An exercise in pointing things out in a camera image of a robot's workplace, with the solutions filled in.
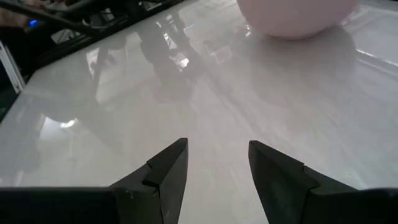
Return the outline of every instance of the marble surface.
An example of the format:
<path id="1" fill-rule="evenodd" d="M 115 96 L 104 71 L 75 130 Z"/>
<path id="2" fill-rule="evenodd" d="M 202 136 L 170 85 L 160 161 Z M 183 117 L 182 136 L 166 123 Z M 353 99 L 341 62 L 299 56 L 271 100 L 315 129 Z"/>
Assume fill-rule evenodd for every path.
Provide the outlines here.
<path id="1" fill-rule="evenodd" d="M 266 223 L 257 139 L 359 189 L 398 187 L 398 13 L 301 41 L 235 1 L 186 1 L 39 71 L 0 125 L 0 185 L 105 186 L 181 137 L 180 223 Z"/>

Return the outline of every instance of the pink ball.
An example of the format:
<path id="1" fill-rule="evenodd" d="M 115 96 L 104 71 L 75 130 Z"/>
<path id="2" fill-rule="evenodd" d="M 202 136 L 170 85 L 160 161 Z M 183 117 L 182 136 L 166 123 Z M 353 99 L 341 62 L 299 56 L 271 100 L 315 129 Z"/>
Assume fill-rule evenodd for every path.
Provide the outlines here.
<path id="1" fill-rule="evenodd" d="M 348 16 L 358 0 L 237 0 L 255 29 L 284 39 L 302 39 Z"/>

